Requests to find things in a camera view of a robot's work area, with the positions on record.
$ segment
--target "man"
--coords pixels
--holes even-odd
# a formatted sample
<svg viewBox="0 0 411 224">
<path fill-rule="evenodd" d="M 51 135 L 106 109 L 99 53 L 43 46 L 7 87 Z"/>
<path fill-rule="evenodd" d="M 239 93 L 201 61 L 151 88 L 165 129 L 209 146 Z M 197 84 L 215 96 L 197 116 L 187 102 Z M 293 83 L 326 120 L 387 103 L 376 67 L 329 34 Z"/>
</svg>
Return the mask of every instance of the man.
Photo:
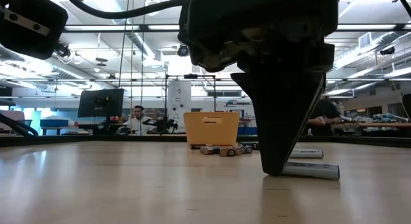
<svg viewBox="0 0 411 224">
<path fill-rule="evenodd" d="M 143 122 L 149 119 L 144 116 L 144 107 L 137 105 L 134 107 L 132 119 L 129 119 L 124 125 L 131 128 L 136 135 L 146 135 L 148 131 L 153 127 L 150 125 L 144 125 Z"/>
<path fill-rule="evenodd" d="M 311 129 L 313 135 L 332 135 L 331 124 L 340 121 L 340 113 L 336 106 L 327 99 L 320 99 L 315 105 L 311 117 L 308 119 L 306 129 Z"/>
</svg>

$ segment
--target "computer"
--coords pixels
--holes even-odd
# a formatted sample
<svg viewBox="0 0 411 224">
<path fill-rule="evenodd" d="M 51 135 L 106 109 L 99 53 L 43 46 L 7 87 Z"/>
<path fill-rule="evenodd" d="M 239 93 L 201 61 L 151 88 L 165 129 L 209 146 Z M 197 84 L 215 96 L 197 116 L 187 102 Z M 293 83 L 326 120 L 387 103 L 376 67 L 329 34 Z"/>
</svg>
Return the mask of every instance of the computer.
<svg viewBox="0 0 411 224">
<path fill-rule="evenodd" d="M 124 89 L 83 91 L 78 107 L 78 117 L 121 116 Z"/>
<path fill-rule="evenodd" d="M 114 134 L 121 125 L 110 123 L 110 117 L 123 113 L 124 89 L 103 89 L 83 91 L 78 107 L 78 117 L 106 117 L 100 125 L 79 125 L 79 128 L 92 129 L 93 135 Z"/>
</svg>

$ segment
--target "battery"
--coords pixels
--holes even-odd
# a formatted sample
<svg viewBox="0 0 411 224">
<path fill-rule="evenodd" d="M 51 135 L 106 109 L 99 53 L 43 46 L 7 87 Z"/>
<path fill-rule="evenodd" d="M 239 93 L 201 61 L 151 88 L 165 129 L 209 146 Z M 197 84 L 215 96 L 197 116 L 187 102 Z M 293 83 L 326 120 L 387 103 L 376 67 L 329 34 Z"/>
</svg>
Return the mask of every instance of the battery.
<svg viewBox="0 0 411 224">
<path fill-rule="evenodd" d="M 220 156 L 222 156 L 222 157 L 228 156 L 228 149 L 220 148 Z"/>
<path fill-rule="evenodd" d="M 240 151 L 241 151 L 241 153 L 245 153 L 245 147 L 241 145 Z"/>
<path fill-rule="evenodd" d="M 330 164 L 285 162 L 281 174 L 299 177 L 315 177 L 330 180 L 339 180 L 340 168 L 337 165 Z"/>
<path fill-rule="evenodd" d="M 239 149 L 239 148 L 236 148 L 235 152 L 236 152 L 237 156 L 241 156 L 241 154 L 242 154 L 241 149 Z"/>
<path fill-rule="evenodd" d="M 258 143 L 253 143 L 252 144 L 252 149 L 253 150 L 259 150 L 259 144 Z"/>
<path fill-rule="evenodd" d="M 201 144 L 190 144 L 190 149 L 191 149 L 191 150 L 199 150 L 201 147 L 204 147 L 204 145 L 201 145 Z"/>
<path fill-rule="evenodd" d="M 229 157 L 235 156 L 235 154 L 236 154 L 236 152 L 233 149 L 229 149 L 228 152 L 227 152 L 227 155 Z"/>
<path fill-rule="evenodd" d="M 291 159 L 322 159 L 324 152 L 322 150 L 300 149 L 293 150 L 290 154 Z"/>
<path fill-rule="evenodd" d="M 245 148 L 245 153 L 252 153 L 252 147 Z"/>
<path fill-rule="evenodd" d="M 220 147 L 206 146 L 206 147 L 201 148 L 200 151 L 204 155 L 217 154 L 217 153 L 220 153 Z"/>
</svg>

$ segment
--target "desk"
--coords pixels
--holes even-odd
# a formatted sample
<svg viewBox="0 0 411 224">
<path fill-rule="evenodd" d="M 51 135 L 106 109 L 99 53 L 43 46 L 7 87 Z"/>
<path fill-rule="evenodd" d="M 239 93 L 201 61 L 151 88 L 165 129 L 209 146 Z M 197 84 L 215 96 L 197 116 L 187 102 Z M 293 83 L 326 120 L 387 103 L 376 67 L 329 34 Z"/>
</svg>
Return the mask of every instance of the desk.
<svg viewBox="0 0 411 224">
<path fill-rule="evenodd" d="M 367 127 L 411 128 L 411 123 L 345 123 L 331 125 L 332 129 Z"/>
<path fill-rule="evenodd" d="M 62 129 L 78 129 L 78 127 L 40 127 L 43 129 L 43 135 L 47 135 L 47 130 L 57 130 L 57 135 L 61 134 Z"/>
<path fill-rule="evenodd" d="M 1 223 L 409 223 L 411 150 L 297 147 L 323 150 L 298 161 L 339 164 L 341 181 L 270 177 L 258 151 L 225 158 L 183 142 L 2 148 Z"/>
</svg>

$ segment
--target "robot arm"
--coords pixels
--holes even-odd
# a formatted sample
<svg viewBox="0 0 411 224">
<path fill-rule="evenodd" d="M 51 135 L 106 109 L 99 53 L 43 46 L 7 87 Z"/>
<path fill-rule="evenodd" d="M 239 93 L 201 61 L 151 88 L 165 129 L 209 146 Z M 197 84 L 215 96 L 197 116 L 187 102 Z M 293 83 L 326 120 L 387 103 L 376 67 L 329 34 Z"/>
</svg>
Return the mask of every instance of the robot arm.
<svg viewBox="0 0 411 224">
<path fill-rule="evenodd" d="M 212 73 L 237 63 L 245 72 L 231 77 L 253 102 L 263 171 L 280 174 L 324 92 L 334 59 L 334 46 L 325 44 L 324 37 L 337 28 L 338 0 L 171 0 L 128 12 L 102 12 L 81 0 L 70 2 L 106 19 L 182 6 L 178 38 L 188 46 L 191 62 Z M 47 31 L 23 28 L 19 19 L 8 18 L 0 24 L 0 43 L 26 55 L 50 57 L 67 13 L 48 0 L 0 3 L 10 3 L 6 13 Z M 283 106 L 269 107 L 267 95 Z"/>
</svg>

